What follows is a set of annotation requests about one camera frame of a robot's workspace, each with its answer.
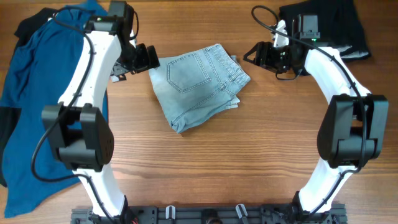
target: black cloth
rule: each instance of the black cloth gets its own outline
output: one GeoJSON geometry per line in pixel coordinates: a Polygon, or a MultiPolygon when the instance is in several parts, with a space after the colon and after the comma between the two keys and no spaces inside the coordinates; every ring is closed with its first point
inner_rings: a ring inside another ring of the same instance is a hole
{"type": "Polygon", "coordinates": [[[34,16],[24,19],[21,23],[19,23],[19,26],[14,33],[14,35],[19,38],[15,46],[14,53],[18,47],[27,44],[34,32],[36,32],[43,24],[45,24],[56,11],[56,9],[45,7],[34,16]]]}
{"type": "MultiPolygon", "coordinates": [[[[27,44],[34,32],[45,24],[56,11],[56,9],[43,8],[36,15],[24,19],[14,33],[14,35],[19,38],[15,46],[14,53],[18,47],[22,47],[27,44]]],[[[18,123],[20,114],[20,108],[0,106],[0,184],[5,187],[7,187],[7,183],[2,174],[2,155],[6,148],[8,139],[18,123]]]]}
{"type": "Polygon", "coordinates": [[[2,175],[2,154],[6,148],[8,139],[17,126],[21,109],[0,106],[0,184],[7,187],[6,180],[2,175]]]}
{"type": "Polygon", "coordinates": [[[353,0],[309,0],[280,7],[279,17],[286,22],[289,35],[293,19],[299,14],[318,15],[320,41],[339,49],[345,62],[371,56],[353,0]]]}

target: stitching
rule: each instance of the stitching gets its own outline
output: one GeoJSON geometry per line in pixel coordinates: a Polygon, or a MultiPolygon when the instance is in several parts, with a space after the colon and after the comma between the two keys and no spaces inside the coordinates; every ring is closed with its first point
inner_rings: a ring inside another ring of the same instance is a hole
{"type": "Polygon", "coordinates": [[[174,124],[176,122],[178,122],[182,116],[184,116],[186,113],[188,113],[191,110],[196,109],[197,107],[199,107],[200,105],[206,103],[208,100],[210,100],[213,96],[215,96],[217,93],[220,92],[220,88],[218,88],[216,91],[214,91],[210,96],[208,96],[206,99],[204,99],[202,102],[197,103],[195,106],[192,106],[190,109],[186,110],[186,112],[182,113],[180,116],[178,116],[177,118],[174,119],[174,121],[172,121],[172,126],[174,126],[174,124]]]}
{"type": "Polygon", "coordinates": [[[232,97],[235,96],[235,94],[232,93],[231,91],[229,91],[227,88],[225,88],[223,91],[225,91],[229,96],[232,96],[232,97]]]}
{"type": "Polygon", "coordinates": [[[207,51],[209,51],[209,50],[211,50],[211,49],[213,49],[213,48],[215,48],[215,47],[218,47],[218,46],[219,46],[219,44],[216,44],[216,45],[214,45],[214,46],[207,47],[206,49],[207,49],[207,51]]]}
{"type": "Polygon", "coordinates": [[[244,74],[244,72],[241,72],[241,71],[236,72],[233,76],[231,76],[231,77],[228,79],[228,81],[225,82],[225,85],[227,85],[227,84],[229,84],[229,83],[231,83],[231,82],[235,82],[235,83],[237,83],[241,88],[243,88],[243,86],[242,86],[241,84],[239,84],[238,82],[236,82],[236,79],[237,79],[238,77],[240,77],[242,74],[244,74]]]}
{"type": "Polygon", "coordinates": [[[245,72],[242,71],[241,69],[239,69],[239,71],[237,71],[234,75],[234,77],[231,79],[231,82],[235,82],[236,84],[238,84],[241,88],[243,88],[243,86],[237,81],[237,79],[241,76],[245,76],[245,72]]]}
{"type": "Polygon", "coordinates": [[[193,90],[194,88],[196,88],[196,87],[198,87],[198,86],[201,86],[201,85],[204,85],[204,84],[206,84],[206,83],[208,83],[208,82],[211,82],[211,78],[208,76],[208,74],[206,73],[206,70],[203,68],[203,64],[202,64],[202,62],[201,62],[201,60],[200,60],[200,58],[198,57],[197,54],[189,54],[189,55],[186,55],[186,56],[184,56],[184,57],[177,58],[177,59],[175,59],[175,60],[169,62],[169,63],[167,64],[167,74],[166,74],[166,78],[167,78],[167,82],[168,82],[170,85],[172,85],[179,93],[186,93],[186,92],[188,92],[188,91],[193,90]],[[197,61],[198,65],[199,65],[199,67],[200,67],[200,70],[201,70],[201,72],[202,72],[202,75],[203,75],[206,79],[203,80],[203,81],[200,82],[200,83],[197,83],[197,84],[195,84],[195,85],[189,87],[189,88],[181,89],[180,87],[178,87],[178,86],[170,79],[170,66],[173,65],[173,64],[175,64],[175,63],[177,63],[179,60],[183,60],[183,59],[185,59],[185,58],[187,58],[187,57],[192,57],[192,56],[194,56],[195,60],[197,61]]]}
{"type": "Polygon", "coordinates": [[[217,73],[217,71],[216,71],[216,68],[215,68],[214,65],[213,65],[213,61],[211,61],[211,58],[210,58],[209,54],[206,52],[205,49],[203,49],[203,53],[205,54],[207,60],[209,61],[210,67],[211,67],[211,69],[213,70],[213,72],[214,72],[214,74],[215,74],[215,76],[216,76],[216,78],[217,78],[218,84],[221,86],[221,85],[222,85],[222,84],[221,84],[221,79],[220,79],[220,77],[218,76],[218,73],[217,73]]]}
{"type": "Polygon", "coordinates": [[[229,72],[229,70],[228,69],[226,69],[226,67],[224,66],[224,64],[223,63],[221,63],[221,61],[219,60],[219,58],[217,57],[217,55],[216,55],[216,53],[214,53],[214,50],[212,49],[211,50],[212,52],[213,52],[213,54],[215,55],[215,57],[216,57],[216,59],[217,59],[217,61],[225,68],[225,70],[229,73],[229,75],[231,76],[232,74],[231,74],[231,72],[229,72]]]}

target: light blue denim shorts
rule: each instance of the light blue denim shorts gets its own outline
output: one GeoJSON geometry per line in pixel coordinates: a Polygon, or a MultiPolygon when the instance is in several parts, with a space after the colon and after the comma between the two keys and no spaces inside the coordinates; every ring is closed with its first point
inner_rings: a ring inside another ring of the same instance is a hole
{"type": "Polygon", "coordinates": [[[160,67],[149,70],[150,80],[169,125],[177,133],[237,107],[236,94],[250,81],[221,44],[160,58],[159,62],[160,67]]]}

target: waistband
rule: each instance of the waistband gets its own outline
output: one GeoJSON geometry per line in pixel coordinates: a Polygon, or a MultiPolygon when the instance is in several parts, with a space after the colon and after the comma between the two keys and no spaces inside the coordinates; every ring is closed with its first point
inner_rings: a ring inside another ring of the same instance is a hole
{"type": "Polygon", "coordinates": [[[213,53],[217,60],[224,66],[229,73],[231,81],[235,81],[241,86],[244,86],[250,81],[249,75],[247,75],[243,69],[226,53],[221,44],[215,44],[205,48],[206,51],[213,53]]]}

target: wooden table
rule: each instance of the wooden table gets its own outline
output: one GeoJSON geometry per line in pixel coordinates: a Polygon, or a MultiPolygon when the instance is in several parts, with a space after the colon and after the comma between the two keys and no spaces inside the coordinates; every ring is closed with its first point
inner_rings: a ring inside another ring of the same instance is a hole
{"type": "MultiPolygon", "coordinates": [[[[109,113],[115,136],[114,174],[130,205],[200,206],[289,203],[309,179],[319,158],[317,132],[327,109],[312,77],[280,82],[242,56],[270,33],[251,17],[251,8],[299,1],[139,1],[139,42],[155,45],[159,57],[221,43],[252,81],[238,94],[238,109],[176,134],[168,125],[148,73],[110,83],[109,113]]],[[[18,23],[57,4],[0,4],[0,85],[4,83],[18,23]]],[[[398,3],[356,1],[373,56],[348,65],[356,78],[390,101],[383,150],[352,176],[336,197],[350,223],[397,223],[398,219],[398,3]]],[[[274,18],[261,17],[272,24],[274,18]]],[[[0,210],[7,189],[0,188],[0,210]]],[[[81,184],[48,198],[37,209],[0,223],[69,223],[70,210],[91,204],[81,184]]]]}

